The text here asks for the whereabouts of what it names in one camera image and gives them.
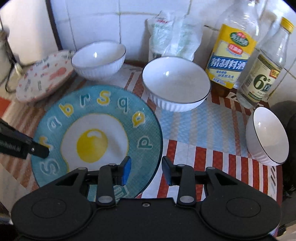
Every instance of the yellow egg yolk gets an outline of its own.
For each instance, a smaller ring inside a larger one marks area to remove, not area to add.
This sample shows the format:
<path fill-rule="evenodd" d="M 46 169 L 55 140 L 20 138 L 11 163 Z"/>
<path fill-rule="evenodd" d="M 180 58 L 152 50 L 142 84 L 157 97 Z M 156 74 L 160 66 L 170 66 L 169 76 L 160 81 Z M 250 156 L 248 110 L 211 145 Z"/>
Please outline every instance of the yellow egg yolk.
<path fill-rule="evenodd" d="M 77 141 L 77 153 L 81 160 L 93 163 L 98 161 L 106 152 L 108 139 L 104 132 L 98 129 L 88 130 Z"/>

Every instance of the yellow bottle cap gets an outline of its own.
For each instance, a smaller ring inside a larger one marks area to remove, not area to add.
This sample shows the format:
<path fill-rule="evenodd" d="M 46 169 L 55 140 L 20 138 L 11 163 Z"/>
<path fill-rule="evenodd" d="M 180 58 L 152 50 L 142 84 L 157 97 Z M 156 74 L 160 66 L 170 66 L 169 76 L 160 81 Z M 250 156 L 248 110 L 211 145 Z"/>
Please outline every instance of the yellow bottle cap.
<path fill-rule="evenodd" d="M 292 33 L 294 25 L 286 18 L 281 19 L 281 26 L 286 29 L 288 32 Z"/>

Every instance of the silver screw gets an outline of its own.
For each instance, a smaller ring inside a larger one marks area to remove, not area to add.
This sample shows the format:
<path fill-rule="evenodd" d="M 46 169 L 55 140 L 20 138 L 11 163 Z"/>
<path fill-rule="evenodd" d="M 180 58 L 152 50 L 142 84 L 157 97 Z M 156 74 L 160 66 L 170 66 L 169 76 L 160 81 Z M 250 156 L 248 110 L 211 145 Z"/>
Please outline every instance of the silver screw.
<path fill-rule="evenodd" d="M 191 196 L 182 196 L 180 197 L 180 201 L 182 203 L 192 203 L 194 201 L 194 198 Z"/>
<path fill-rule="evenodd" d="M 110 203 L 110 202 L 113 201 L 113 198 L 112 198 L 111 196 L 100 196 L 100 197 L 98 198 L 98 201 L 99 201 L 100 203 Z"/>

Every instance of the clear bottle with yellow cap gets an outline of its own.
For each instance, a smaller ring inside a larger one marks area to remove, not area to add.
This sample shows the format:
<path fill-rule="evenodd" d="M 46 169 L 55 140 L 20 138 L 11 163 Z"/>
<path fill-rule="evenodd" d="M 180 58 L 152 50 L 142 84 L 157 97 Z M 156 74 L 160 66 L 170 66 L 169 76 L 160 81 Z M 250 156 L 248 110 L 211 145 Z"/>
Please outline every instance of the clear bottle with yellow cap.
<path fill-rule="evenodd" d="M 286 63 L 293 28 L 290 21 L 282 18 L 279 30 L 262 45 L 249 75 L 237 91 L 237 99 L 245 108 L 254 108 L 279 76 Z"/>

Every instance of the table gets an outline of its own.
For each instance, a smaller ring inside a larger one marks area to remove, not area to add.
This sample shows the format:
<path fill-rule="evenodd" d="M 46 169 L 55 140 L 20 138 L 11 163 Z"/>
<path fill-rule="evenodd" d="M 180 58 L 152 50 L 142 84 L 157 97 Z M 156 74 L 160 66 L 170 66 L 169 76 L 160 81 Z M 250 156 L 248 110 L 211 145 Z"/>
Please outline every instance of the table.
<path fill-rule="evenodd" d="M 174 164 L 187 164 L 195 170 L 204 171 L 208 166 L 219 168 L 281 204 L 281 166 L 264 166 L 248 153 L 245 126 L 252 111 L 237 102 L 233 91 L 227 98 L 210 93 L 206 101 L 192 111 L 168 112 L 156 107 L 144 92 L 141 71 L 139 67 L 123 65 L 117 74 L 104 82 L 133 92 L 155 112 L 163 132 L 163 155 L 169 156 Z M 95 84 L 71 76 L 54 95 L 36 104 L 0 98 L 0 116 L 17 130 L 33 137 L 39 121 L 53 103 L 83 86 Z M 30 155 L 21 160 L 0 154 L 0 202 L 9 211 L 19 198 L 37 188 Z M 137 198 L 172 197 L 176 200 L 177 193 L 178 187 L 166 184 L 159 167 L 152 182 Z M 196 185 L 196 195 L 198 201 L 205 198 L 202 185 Z"/>

